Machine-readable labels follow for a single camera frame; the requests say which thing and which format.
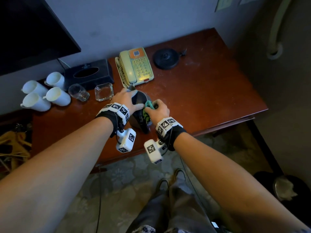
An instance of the black tissue box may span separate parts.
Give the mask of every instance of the black tissue box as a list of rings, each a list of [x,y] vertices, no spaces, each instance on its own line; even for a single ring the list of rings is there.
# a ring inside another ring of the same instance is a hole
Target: black tissue box
[[[77,83],[92,90],[103,83],[114,83],[112,68],[107,59],[94,61],[65,70],[65,90]]]

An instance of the hand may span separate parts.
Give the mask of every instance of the hand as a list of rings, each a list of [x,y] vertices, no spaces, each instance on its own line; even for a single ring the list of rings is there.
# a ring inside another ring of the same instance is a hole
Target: hand
[[[149,107],[145,108],[147,114],[149,114],[150,119],[154,125],[157,125],[162,119],[169,117],[169,109],[166,104],[163,103],[160,99],[157,99],[152,103],[153,105],[158,104],[158,108],[153,110]]]
[[[123,88],[120,92],[114,95],[111,100],[111,103],[119,103],[121,105],[125,105],[130,111],[130,115],[132,115],[135,111],[141,110],[144,108],[144,104],[132,104],[132,97],[137,94],[138,90],[130,91],[127,88]]]

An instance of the television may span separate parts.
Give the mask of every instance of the television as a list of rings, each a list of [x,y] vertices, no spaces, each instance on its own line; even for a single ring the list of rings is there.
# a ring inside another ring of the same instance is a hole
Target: television
[[[81,52],[45,0],[0,0],[0,75]]]

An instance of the black wrist strap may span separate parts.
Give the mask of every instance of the black wrist strap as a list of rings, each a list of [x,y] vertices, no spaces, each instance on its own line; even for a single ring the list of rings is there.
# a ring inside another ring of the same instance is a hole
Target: black wrist strap
[[[98,117],[106,117],[112,122],[114,130],[110,135],[111,138],[114,137],[114,135],[117,133],[117,129],[121,130],[123,128],[122,119],[115,112],[107,110],[99,113],[96,118]]]
[[[158,134],[159,139],[161,139],[162,141],[165,142],[165,144],[167,145],[167,149],[169,151],[175,151],[174,149],[174,142],[176,140],[176,138],[183,132],[187,132],[185,129],[183,129],[181,126],[177,125],[174,126],[173,128],[171,128],[165,137],[162,137],[161,135]]]

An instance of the floor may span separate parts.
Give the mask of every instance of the floor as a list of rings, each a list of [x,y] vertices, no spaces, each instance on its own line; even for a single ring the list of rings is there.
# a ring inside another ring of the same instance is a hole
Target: floor
[[[217,137],[206,134],[197,139],[231,158],[252,175],[258,171],[271,171],[245,123]],[[107,171],[100,174],[102,204],[98,232],[123,233],[147,203],[158,181],[162,178],[170,179],[174,170],[183,168],[183,164],[176,152],[168,151],[164,161],[157,165],[152,164],[144,153],[109,164],[105,168]],[[186,165],[185,169],[196,189],[198,201],[203,204],[209,218],[222,217],[219,205]],[[95,232],[98,210],[99,174],[91,174],[55,232]]]

